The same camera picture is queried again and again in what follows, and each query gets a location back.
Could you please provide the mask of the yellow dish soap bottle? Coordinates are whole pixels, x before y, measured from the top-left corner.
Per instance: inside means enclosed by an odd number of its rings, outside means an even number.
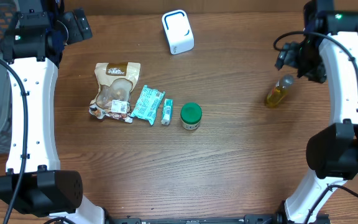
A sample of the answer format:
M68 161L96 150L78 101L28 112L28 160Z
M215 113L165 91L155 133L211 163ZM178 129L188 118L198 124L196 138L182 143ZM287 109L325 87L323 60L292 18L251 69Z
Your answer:
M292 75L284 75L276 82L275 86L268 93L265 99L265 105L269 108L277 107L280 102L287 96L289 89L294 84L295 79Z

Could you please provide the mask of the brown and white snack bag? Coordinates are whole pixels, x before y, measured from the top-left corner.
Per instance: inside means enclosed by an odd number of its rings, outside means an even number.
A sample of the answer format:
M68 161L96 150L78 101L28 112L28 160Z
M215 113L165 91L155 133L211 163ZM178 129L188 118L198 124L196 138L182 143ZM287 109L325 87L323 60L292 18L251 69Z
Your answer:
M97 63L94 73L98 94L89 104L89 113L98 119L105 117L132 123L131 93L137 85L141 64Z

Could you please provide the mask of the teal snack packet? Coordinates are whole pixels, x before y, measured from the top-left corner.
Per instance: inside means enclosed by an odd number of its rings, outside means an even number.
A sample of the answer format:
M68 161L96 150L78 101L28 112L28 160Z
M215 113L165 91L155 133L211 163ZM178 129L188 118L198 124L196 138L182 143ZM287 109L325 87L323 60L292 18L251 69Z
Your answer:
M131 117L147 120L150 125L153 126L157 117L157 111L164 96L164 91L161 92L144 85L139 99L132 110Z

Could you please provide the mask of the green white tissue pack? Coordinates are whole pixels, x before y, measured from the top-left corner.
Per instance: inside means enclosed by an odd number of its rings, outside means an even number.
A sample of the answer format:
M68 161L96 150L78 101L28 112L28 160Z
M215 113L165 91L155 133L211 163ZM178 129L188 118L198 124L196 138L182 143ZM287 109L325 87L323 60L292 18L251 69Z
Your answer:
M162 120L163 125L169 125L172 120L173 100L166 98L163 104Z

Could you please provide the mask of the green lid seasoning jar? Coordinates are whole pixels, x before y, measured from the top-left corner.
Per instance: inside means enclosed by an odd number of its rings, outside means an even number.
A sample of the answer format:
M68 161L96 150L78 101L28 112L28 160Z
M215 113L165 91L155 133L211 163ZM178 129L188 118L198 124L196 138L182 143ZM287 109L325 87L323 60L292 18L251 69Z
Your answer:
M203 112L199 104L186 103L180 111L181 125L187 130L196 130L200 126L202 115Z

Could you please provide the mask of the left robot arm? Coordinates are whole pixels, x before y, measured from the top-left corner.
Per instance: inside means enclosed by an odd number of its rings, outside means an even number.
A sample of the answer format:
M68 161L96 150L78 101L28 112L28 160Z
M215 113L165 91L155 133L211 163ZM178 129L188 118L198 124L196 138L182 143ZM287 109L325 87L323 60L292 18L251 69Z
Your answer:
M8 71L12 136L0 199L7 214L17 211L47 223L110 223L103 208L83 193L77 171L62 170L54 134L54 93L67 45L90 39L81 8L66 11L63 1L19 1L0 41L0 64Z

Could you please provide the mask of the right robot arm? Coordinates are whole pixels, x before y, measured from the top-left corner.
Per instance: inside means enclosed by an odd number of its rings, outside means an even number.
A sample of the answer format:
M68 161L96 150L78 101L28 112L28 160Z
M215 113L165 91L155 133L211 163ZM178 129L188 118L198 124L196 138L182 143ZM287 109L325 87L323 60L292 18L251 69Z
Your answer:
M280 47L275 66L327 83L331 114L329 126L307 143L306 175L271 223L328 223L319 210L358 174L358 12L337 11L332 0L311 0L303 16L303 41Z

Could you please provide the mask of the white barcode scanner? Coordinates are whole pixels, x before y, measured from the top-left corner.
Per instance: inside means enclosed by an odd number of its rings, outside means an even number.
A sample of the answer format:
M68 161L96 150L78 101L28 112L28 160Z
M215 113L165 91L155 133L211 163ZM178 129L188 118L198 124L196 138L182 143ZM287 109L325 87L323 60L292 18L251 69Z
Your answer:
M165 13L162 16L162 25L172 55L193 49L195 40L188 15L184 10Z

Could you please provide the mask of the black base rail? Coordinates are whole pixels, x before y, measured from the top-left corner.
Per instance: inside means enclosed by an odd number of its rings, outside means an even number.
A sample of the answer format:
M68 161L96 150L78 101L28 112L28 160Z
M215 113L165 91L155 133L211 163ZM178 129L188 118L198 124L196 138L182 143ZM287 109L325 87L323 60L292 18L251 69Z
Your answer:
M277 219L273 215L245 215L237 218L187 218L187 219L154 219L140 218L112 219L113 224L274 224Z

